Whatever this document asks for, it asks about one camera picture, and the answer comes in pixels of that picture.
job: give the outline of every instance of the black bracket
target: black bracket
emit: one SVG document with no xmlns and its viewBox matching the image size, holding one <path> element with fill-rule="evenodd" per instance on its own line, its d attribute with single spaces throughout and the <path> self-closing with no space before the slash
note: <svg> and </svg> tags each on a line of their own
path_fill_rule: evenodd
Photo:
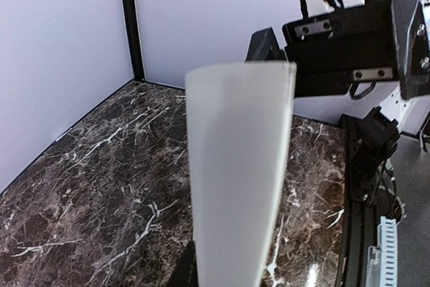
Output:
<svg viewBox="0 0 430 287">
<path fill-rule="evenodd" d="M 397 80 L 391 26 L 389 3 L 341 9 L 285 24 L 286 55 L 298 69 L 296 97 L 345 95 L 353 84 Z M 386 69 L 390 74 L 373 79 L 354 77 L 372 69 Z"/>
<path fill-rule="evenodd" d="M 430 57 L 423 5 L 419 0 L 392 0 L 391 15 L 402 98 L 427 95 Z"/>
<path fill-rule="evenodd" d="M 286 60 L 283 50 L 277 43 L 273 28 L 259 30 L 251 36 L 245 61 L 250 60 Z"/>
<path fill-rule="evenodd" d="M 396 151 L 400 138 L 398 122 L 389 121 L 380 110 L 372 109 L 362 120 L 341 117 L 347 131 L 349 197 L 356 202 L 365 202 L 375 191 L 378 167 Z"/>
<path fill-rule="evenodd" d="M 190 241 L 179 258 L 166 287 L 198 287 L 196 246 Z M 267 287 L 261 281 L 260 287 Z"/>
</svg>

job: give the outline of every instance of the black metal frame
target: black metal frame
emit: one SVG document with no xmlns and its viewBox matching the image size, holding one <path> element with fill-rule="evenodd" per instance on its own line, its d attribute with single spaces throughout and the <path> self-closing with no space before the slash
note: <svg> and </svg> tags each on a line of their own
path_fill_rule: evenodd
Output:
<svg viewBox="0 0 430 287">
<path fill-rule="evenodd" d="M 361 99 L 375 82 L 398 81 L 403 99 L 430 94 L 429 39 L 419 0 L 366 0 L 366 4 L 307 17 L 282 28 L 284 50 L 267 28 L 251 37 L 246 60 L 290 60 L 298 65 L 296 97 L 345 95 Z M 359 83 L 372 82 L 357 95 Z"/>
<path fill-rule="evenodd" d="M 390 209 L 386 192 L 377 187 L 378 165 L 394 152 L 399 135 L 396 122 L 379 109 L 363 120 L 342 115 L 340 125 L 345 129 L 345 213 L 335 286 L 365 287 L 368 249 L 377 245 L 379 219 Z"/>
<path fill-rule="evenodd" d="M 198 287 L 196 246 L 190 241 L 179 258 L 166 287 Z"/>
<path fill-rule="evenodd" d="M 124 7 L 124 19 L 126 22 L 128 47 L 133 66 L 134 79 L 144 81 L 144 69 L 142 52 L 140 50 L 140 38 L 136 15 L 136 4 L 134 0 L 122 0 Z"/>
</svg>

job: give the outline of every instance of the white backdrop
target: white backdrop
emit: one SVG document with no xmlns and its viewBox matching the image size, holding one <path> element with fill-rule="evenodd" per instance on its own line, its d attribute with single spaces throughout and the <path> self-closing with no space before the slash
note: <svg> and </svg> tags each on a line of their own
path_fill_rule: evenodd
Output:
<svg viewBox="0 0 430 287">
<path fill-rule="evenodd" d="M 146 79 L 183 87 L 186 72 L 221 62 L 243 61 L 251 34 L 272 26 L 285 46 L 281 28 L 301 18 L 298 0 L 136 0 Z M 294 112 L 336 123 L 342 113 L 364 117 L 396 84 L 378 85 L 360 102 L 349 97 L 296 99 Z M 430 108 L 421 100 L 405 130 L 416 132 Z"/>
<path fill-rule="evenodd" d="M 0 192 L 132 78 L 122 0 L 0 0 Z"/>
</svg>

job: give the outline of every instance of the black cable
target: black cable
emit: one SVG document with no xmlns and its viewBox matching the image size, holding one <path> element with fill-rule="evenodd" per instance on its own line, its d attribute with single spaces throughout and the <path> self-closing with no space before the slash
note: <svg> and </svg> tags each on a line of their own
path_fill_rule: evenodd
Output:
<svg viewBox="0 0 430 287">
<path fill-rule="evenodd" d="M 365 96 L 367 96 L 370 92 L 372 92 L 375 89 L 375 86 L 376 86 L 376 82 L 372 82 L 372 84 L 366 90 L 364 90 L 360 94 L 355 94 L 358 88 L 358 83 L 354 83 L 351 86 L 351 89 L 349 89 L 349 95 L 351 96 L 352 100 L 361 100 Z"/>
<path fill-rule="evenodd" d="M 382 164 L 381 173 L 379 174 L 378 181 L 376 182 L 376 186 L 375 186 L 374 191 L 372 193 L 372 198 L 370 199 L 369 206 L 372 205 L 372 202 L 374 201 L 376 192 L 379 189 L 379 185 L 381 184 L 381 181 L 383 181 L 383 175 L 384 175 L 384 172 L 385 172 L 385 166 L 386 166 L 386 164 L 387 164 L 387 161 L 384 161 L 383 164 Z"/>
<path fill-rule="evenodd" d="M 309 18 L 308 4 L 306 3 L 306 0 L 300 0 L 300 11 L 302 12 L 303 18 Z"/>
<path fill-rule="evenodd" d="M 394 218 L 394 205 L 396 204 L 397 201 L 397 184 L 396 184 L 396 180 L 392 181 L 392 187 L 394 188 L 394 199 L 392 201 L 391 204 L 391 218 Z"/>
<path fill-rule="evenodd" d="M 343 4 L 343 0 L 337 0 L 337 3 L 339 4 L 339 6 L 336 9 L 343 9 L 343 8 L 345 8 L 345 5 Z"/>
<path fill-rule="evenodd" d="M 385 187 L 385 192 L 387 194 L 387 198 L 388 198 L 388 205 L 390 206 L 390 209 L 388 210 L 386 216 L 388 218 L 392 218 L 391 217 L 391 206 L 393 203 L 395 203 L 396 198 L 393 196 L 393 202 L 391 202 L 391 194 L 390 194 L 390 190 L 388 189 L 387 183 L 384 181 L 384 179 L 382 179 L 382 185 Z"/>
</svg>

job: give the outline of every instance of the metal screw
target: metal screw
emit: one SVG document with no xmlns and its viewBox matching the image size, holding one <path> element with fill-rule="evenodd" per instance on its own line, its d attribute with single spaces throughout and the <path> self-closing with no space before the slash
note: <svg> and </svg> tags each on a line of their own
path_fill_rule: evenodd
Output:
<svg viewBox="0 0 430 287">
<path fill-rule="evenodd" d="M 419 24 L 418 30 L 417 30 L 417 36 L 423 37 L 425 35 L 425 25 Z"/>
<path fill-rule="evenodd" d="M 428 56 L 426 56 L 425 58 L 421 59 L 420 63 L 421 68 L 423 70 L 427 70 L 430 67 L 430 58 Z"/>
</svg>

